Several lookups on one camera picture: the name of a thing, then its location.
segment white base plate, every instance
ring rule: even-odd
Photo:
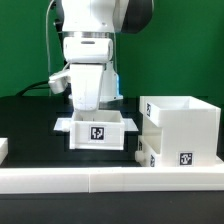
[[[220,159],[197,168],[0,169],[0,194],[200,190],[224,190]]]
[[[62,131],[62,123],[66,121],[68,123],[71,123],[72,118],[58,118],[56,121],[56,124],[54,126],[54,131]],[[125,124],[125,131],[138,131],[138,128],[135,124],[135,122],[131,118],[123,118],[124,124]]]

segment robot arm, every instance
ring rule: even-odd
[[[56,5],[70,70],[53,75],[49,84],[59,93],[71,82],[74,110],[91,120],[86,114],[98,110],[103,74],[111,67],[109,33],[140,31],[152,17],[153,0],[56,0]]]

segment small white box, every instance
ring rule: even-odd
[[[153,167],[215,165],[220,111],[193,97],[141,97],[136,160]]]
[[[70,149],[123,150],[125,123],[119,111],[99,110],[94,121],[82,121],[74,113]]]
[[[0,164],[8,155],[8,140],[7,138],[0,138]]]

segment white box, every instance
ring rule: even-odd
[[[8,140],[7,138],[0,138],[0,164],[8,155]]]
[[[141,97],[137,161],[153,167],[215,165],[220,111],[193,97]]]
[[[70,149],[123,150],[125,123],[119,111],[99,110],[94,121],[82,121],[74,113]]]

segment black cable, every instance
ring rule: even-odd
[[[38,87],[38,86],[41,86],[41,85],[46,85],[48,84],[48,81],[42,81],[42,82],[37,82],[37,83],[34,83],[28,87],[26,87],[25,89],[19,91],[16,96],[23,96],[24,93],[26,93],[27,91],[30,91],[30,90],[34,90],[34,89],[49,89],[49,87]]]

